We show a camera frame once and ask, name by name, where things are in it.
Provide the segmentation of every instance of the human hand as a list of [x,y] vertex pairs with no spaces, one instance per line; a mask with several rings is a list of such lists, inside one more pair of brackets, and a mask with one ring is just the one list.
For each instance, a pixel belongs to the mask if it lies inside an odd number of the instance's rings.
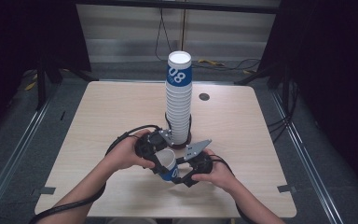
[[[212,159],[219,159],[214,152],[209,148],[205,148],[204,152],[211,156]],[[234,174],[226,167],[226,165],[219,161],[213,162],[213,169],[209,174],[196,174],[191,178],[196,181],[208,181],[215,186],[228,191],[233,182],[237,180]]]
[[135,154],[134,146],[136,141],[146,133],[150,133],[150,131],[143,129],[134,135],[125,138],[105,156],[104,160],[108,161],[113,170],[123,170],[130,168],[133,165],[153,168],[155,164],[152,161],[147,161]]

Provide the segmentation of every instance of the person's right hand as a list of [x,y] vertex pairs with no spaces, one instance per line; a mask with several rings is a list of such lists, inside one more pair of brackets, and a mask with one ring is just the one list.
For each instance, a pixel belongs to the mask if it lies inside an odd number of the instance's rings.
[[[214,152],[208,148],[204,149],[208,155],[210,155],[212,160],[219,160],[215,156]],[[232,174],[224,163],[219,161],[213,162],[213,169],[209,174],[196,174],[192,175],[191,178],[196,181],[208,181],[217,187],[228,191],[230,186],[237,181],[237,178]]]

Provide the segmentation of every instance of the wooden table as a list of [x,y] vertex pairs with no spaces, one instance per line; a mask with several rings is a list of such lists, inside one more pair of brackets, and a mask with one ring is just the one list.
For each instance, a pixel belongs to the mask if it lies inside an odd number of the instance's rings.
[[[210,95],[208,101],[199,98]],[[279,217],[293,217],[296,207],[286,185],[255,92],[250,87],[193,84],[192,142],[208,146],[230,165],[235,176]],[[53,206],[103,158],[110,144],[133,128],[166,128],[165,84],[91,82],[51,170],[35,212]],[[176,150],[177,157],[183,150]],[[180,166],[187,173],[187,166]],[[238,217],[232,198],[209,183],[191,188],[164,182],[148,169],[131,167],[108,180],[89,217]]]

